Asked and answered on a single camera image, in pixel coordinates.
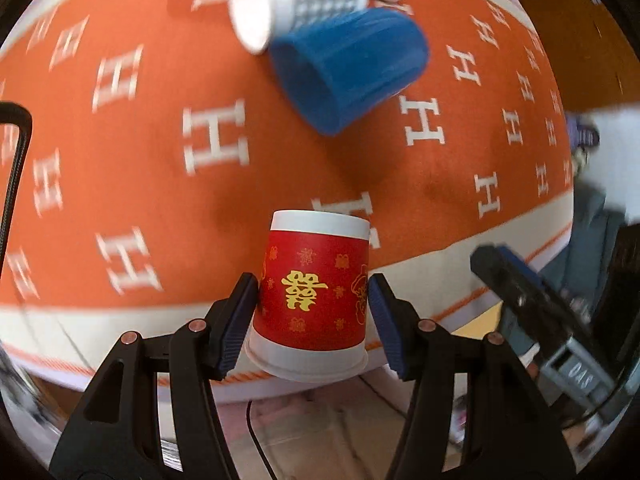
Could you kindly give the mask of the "blue plastic cup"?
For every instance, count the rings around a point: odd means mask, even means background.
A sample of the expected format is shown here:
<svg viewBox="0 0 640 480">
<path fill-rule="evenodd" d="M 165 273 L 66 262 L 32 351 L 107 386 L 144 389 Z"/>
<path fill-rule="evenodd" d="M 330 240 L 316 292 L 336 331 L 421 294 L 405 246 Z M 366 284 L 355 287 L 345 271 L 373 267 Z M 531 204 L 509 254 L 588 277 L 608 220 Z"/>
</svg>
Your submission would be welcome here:
<svg viewBox="0 0 640 480">
<path fill-rule="evenodd" d="M 370 8 L 289 32 L 268 54 L 296 112 L 335 136 L 417 81 L 430 48 L 408 15 Z"/>
</svg>

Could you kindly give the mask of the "red paper cup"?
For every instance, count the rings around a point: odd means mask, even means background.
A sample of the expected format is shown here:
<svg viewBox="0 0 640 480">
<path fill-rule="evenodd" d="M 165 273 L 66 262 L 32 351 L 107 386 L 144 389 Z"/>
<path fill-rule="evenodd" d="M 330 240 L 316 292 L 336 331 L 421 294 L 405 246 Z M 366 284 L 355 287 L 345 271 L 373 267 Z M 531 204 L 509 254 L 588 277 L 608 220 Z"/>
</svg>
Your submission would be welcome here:
<svg viewBox="0 0 640 480">
<path fill-rule="evenodd" d="M 311 210 L 271 220 L 245 352 L 293 382 L 339 382 L 367 366 L 370 223 Z"/>
</svg>

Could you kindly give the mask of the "orange H-pattern blanket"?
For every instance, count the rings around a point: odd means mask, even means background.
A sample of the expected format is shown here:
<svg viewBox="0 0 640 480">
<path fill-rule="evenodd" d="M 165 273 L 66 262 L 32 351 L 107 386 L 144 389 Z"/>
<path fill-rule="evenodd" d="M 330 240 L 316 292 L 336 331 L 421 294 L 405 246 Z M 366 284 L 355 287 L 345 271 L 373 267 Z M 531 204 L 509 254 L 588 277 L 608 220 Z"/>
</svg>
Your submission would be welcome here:
<svg viewBox="0 0 640 480">
<path fill-rule="evenodd" d="M 430 64 L 338 136 L 292 109 L 226 0 L 36 0 L 1 47 L 34 133 L 1 280 L 1 342 L 81 389 L 126 330 L 170 333 L 262 265 L 279 209 L 354 214 L 370 267 L 458 328 L 491 306 L 487 242 L 568 242 L 562 101 L 518 0 L 404 0 Z"/>
</svg>

